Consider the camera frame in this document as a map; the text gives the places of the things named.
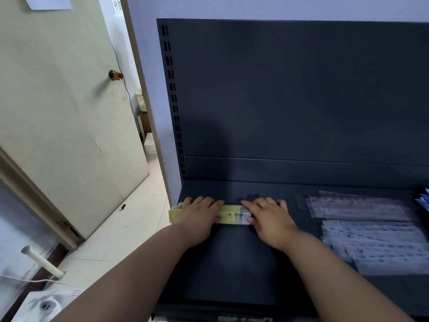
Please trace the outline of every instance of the brown door knob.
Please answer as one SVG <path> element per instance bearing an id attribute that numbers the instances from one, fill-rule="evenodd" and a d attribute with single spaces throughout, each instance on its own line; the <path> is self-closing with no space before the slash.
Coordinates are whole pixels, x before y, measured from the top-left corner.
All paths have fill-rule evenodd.
<path id="1" fill-rule="evenodd" d="M 110 70 L 109 71 L 109 78 L 111 80 L 122 80 L 122 79 L 124 79 L 124 75 L 118 71 Z"/>

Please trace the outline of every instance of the tile floor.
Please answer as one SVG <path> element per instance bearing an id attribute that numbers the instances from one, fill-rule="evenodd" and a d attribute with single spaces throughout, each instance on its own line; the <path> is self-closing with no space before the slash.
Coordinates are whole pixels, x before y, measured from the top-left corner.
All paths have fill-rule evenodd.
<path id="1" fill-rule="evenodd" d="M 148 155 L 150 174 L 101 226 L 59 266 L 66 271 L 50 290 L 85 290 L 159 229 L 169 225 L 169 203 L 156 155 Z"/>

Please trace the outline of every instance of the beige door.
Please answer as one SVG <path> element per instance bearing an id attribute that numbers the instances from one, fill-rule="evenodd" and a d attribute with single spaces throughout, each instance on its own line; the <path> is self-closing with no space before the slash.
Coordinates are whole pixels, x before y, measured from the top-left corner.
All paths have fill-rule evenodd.
<path id="1" fill-rule="evenodd" d="M 0 146 L 87 238 L 149 172 L 99 2 L 70 1 L 0 0 Z"/>

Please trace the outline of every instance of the person's left arm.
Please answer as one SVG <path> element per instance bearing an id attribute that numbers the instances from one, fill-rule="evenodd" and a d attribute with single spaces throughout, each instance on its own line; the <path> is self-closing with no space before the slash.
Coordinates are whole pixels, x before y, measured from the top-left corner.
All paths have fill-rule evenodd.
<path id="1" fill-rule="evenodd" d="M 53 322 L 147 321 L 180 257 L 210 235 L 223 201 L 186 198 L 179 221 L 155 233 Z"/>

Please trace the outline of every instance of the forearm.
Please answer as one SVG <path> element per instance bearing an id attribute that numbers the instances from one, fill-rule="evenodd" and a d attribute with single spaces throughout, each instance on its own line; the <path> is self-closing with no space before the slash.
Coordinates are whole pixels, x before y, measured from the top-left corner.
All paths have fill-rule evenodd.
<path id="1" fill-rule="evenodd" d="M 284 252 L 324 322 L 412 321 L 314 236 L 297 232 Z"/>
<path id="2" fill-rule="evenodd" d="M 55 322 L 147 321 L 189 247 L 180 227 L 160 230 L 76 298 Z"/>

